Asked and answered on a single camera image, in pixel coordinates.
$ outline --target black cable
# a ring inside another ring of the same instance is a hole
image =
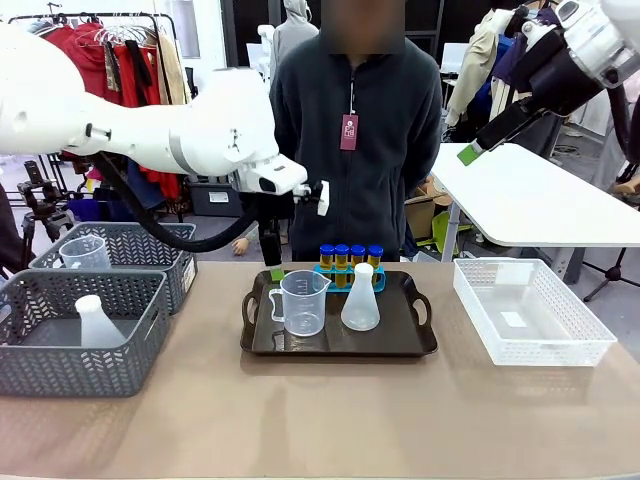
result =
[[[632,165],[640,164],[640,107],[636,102],[636,106],[633,110],[633,118],[631,119],[631,127],[629,128],[633,135],[629,135],[629,145],[627,146],[627,160]]]
[[[575,155],[576,157],[580,156],[580,149],[575,145],[556,145],[553,149],[553,153],[559,153],[560,155]]]
[[[637,172],[638,172],[638,165],[634,165],[633,163],[630,163],[629,165],[627,165],[627,168],[624,169],[624,172],[622,173],[622,175],[616,178],[616,183],[627,183],[633,177],[636,176]]]
[[[607,89],[609,103],[611,104],[611,114],[613,116],[613,126],[616,131],[618,143],[625,156],[629,152],[629,103],[624,85]]]
[[[107,182],[113,186],[122,200],[124,200],[131,209],[133,216],[140,225],[152,236],[172,248],[192,253],[205,253],[219,250],[242,235],[253,222],[258,219],[258,207],[256,204],[252,204],[233,225],[218,235],[203,240],[183,240],[163,228],[153,218],[103,152],[95,155],[93,160],[95,166],[100,170],[100,173],[102,173]]]

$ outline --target erlenmeyer flask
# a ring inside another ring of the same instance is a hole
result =
[[[356,280],[342,309],[342,323],[352,330],[366,332],[380,323],[380,312],[373,291],[373,267],[360,263],[355,268]]]

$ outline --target beaker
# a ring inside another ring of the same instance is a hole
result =
[[[85,235],[71,240],[65,243],[58,253],[67,268],[111,268],[104,238],[96,235]]]
[[[311,337],[324,328],[324,307],[331,281],[311,270],[288,273],[280,288],[269,292],[273,304],[271,318],[283,322],[286,331],[297,337]],[[282,317],[276,316],[274,295],[282,295]]]

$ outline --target gray basket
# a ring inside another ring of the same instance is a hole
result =
[[[129,397],[140,391],[170,326],[166,275],[26,270],[0,289],[0,395]],[[75,302],[96,294],[126,342],[81,345]]]
[[[191,223],[165,223],[162,226],[183,240],[191,239],[196,229]],[[112,268],[153,269],[166,273],[169,313],[174,315],[180,311],[198,273],[196,257],[156,240],[139,223],[80,223],[32,261],[29,267],[64,268],[58,254],[60,248],[69,240],[89,234],[106,240]]]

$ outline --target blue cap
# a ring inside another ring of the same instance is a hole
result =
[[[364,257],[364,254],[367,250],[362,245],[354,245],[351,247],[351,255],[355,255],[356,257]]]
[[[349,247],[346,245],[338,245],[336,247],[336,255],[349,255]]]
[[[322,245],[320,247],[320,255],[333,255],[333,252],[335,252],[335,248],[333,247],[333,245]]]
[[[384,249],[380,245],[371,245],[369,247],[369,255],[375,258],[382,257]]]

